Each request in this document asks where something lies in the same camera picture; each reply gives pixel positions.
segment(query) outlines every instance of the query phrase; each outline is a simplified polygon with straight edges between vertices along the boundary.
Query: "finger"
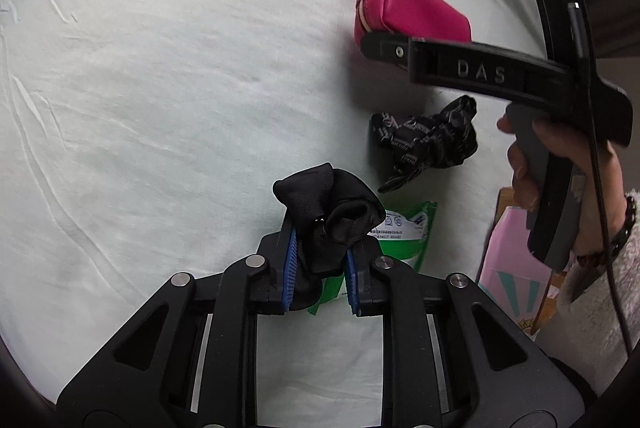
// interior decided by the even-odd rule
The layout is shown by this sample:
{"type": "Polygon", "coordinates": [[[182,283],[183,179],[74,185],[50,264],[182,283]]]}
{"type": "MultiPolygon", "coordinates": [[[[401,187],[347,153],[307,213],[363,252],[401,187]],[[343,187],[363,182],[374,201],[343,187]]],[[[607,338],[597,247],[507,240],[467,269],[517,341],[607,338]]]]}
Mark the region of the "finger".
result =
{"type": "Polygon", "coordinates": [[[574,162],[585,174],[591,173],[589,140],[582,132],[564,123],[533,122],[533,130],[547,150],[574,162]]]}
{"type": "Polygon", "coordinates": [[[538,207],[540,191],[530,175],[525,175],[521,179],[517,179],[514,175],[511,186],[514,192],[513,197],[522,208],[532,212],[538,207]]]}
{"type": "Polygon", "coordinates": [[[504,115],[502,118],[498,119],[496,123],[498,130],[500,132],[504,132],[505,134],[513,134],[513,129],[511,128],[511,123],[507,115],[504,115]]]}
{"type": "Polygon", "coordinates": [[[511,168],[513,168],[516,179],[522,179],[527,173],[527,158],[515,143],[507,150],[507,159],[511,168]]]}

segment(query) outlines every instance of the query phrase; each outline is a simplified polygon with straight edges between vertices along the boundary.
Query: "human hand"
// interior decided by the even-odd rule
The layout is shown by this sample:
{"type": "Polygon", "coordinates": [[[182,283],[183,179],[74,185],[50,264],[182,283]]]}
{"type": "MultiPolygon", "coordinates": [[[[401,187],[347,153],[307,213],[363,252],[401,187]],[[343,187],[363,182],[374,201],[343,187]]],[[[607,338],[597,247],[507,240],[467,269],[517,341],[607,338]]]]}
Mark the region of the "human hand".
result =
{"type": "MultiPolygon", "coordinates": [[[[506,134],[513,134],[507,116],[498,120],[498,129],[506,134]]],[[[589,140],[586,135],[562,123],[534,121],[533,129],[549,152],[569,158],[587,176],[587,186],[582,199],[582,212],[578,236],[575,239],[574,253],[578,256],[598,253],[604,249],[600,216],[596,202],[593,171],[591,170],[591,154],[589,140]]],[[[538,207],[540,189],[527,173],[527,159],[516,143],[507,151],[509,164],[513,168],[512,186],[516,202],[529,211],[538,207]]],[[[615,150],[610,143],[602,146],[598,153],[598,163],[602,176],[609,235],[617,234],[624,226],[626,213],[626,197],[622,180],[622,169],[615,150]]]]}

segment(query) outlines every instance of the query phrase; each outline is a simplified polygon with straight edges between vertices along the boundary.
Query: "gold zipper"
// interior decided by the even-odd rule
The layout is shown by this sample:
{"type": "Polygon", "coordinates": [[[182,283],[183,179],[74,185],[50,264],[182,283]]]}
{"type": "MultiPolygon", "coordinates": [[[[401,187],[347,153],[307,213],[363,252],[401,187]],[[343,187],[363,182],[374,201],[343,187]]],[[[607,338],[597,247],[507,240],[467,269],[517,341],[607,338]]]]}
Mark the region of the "gold zipper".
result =
{"type": "Polygon", "coordinates": [[[371,26],[367,22],[367,17],[365,17],[364,15],[364,0],[360,0],[358,4],[358,18],[360,19],[360,23],[362,24],[362,27],[364,28],[364,30],[367,33],[371,33],[373,30],[371,29],[371,26]]]}

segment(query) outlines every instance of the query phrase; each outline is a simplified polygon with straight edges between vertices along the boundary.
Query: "silver bolt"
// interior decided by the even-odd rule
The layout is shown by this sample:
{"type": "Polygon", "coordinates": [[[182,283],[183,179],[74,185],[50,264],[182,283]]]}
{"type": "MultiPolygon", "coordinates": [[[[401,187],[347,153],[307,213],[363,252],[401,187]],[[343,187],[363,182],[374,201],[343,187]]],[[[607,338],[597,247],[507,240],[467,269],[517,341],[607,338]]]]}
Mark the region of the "silver bolt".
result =
{"type": "Polygon", "coordinates": [[[380,269],[391,269],[392,267],[394,267],[394,264],[394,259],[392,259],[391,257],[378,257],[376,259],[376,265],[380,269]]]}
{"type": "Polygon", "coordinates": [[[184,287],[190,280],[191,277],[189,273],[176,273],[171,277],[171,283],[176,287],[184,287]]]}
{"type": "Polygon", "coordinates": [[[455,275],[451,275],[449,277],[449,281],[453,287],[460,287],[460,289],[469,285],[469,279],[465,275],[462,275],[461,273],[456,273],[455,275]]]}
{"type": "Polygon", "coordinates": [[[260,267],[264,264],[264,257],[262,255],[249,255],[244,263],[249,267],[260,267]]]}

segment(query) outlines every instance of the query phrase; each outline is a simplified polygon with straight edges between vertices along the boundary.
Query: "black satin scrunchie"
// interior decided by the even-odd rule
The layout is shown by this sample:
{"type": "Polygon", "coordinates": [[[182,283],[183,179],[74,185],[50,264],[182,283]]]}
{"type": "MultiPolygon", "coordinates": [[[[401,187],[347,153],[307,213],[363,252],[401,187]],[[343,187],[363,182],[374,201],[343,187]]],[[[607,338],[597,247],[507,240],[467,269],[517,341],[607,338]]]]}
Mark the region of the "black satin scrunchie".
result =
{"type": "Polygon", "coordinates": [[[382,113],[371,117],[371,130],[379,147],[391,150],[393,174],[378,188],[385,193],[415,179],[425,168],[462,164],[478,150],[471,120],[476,101],[461,96],[436,115],[403,119],[382,113]]]}
{"type": "Polygon", "coordinates": [[[302,249],[299,259],[320,278],[342,272],[348,248],[385,219],[385,209],[367,185],[331,164],[276,181],[273,193],[287,207],[302,249]]]}

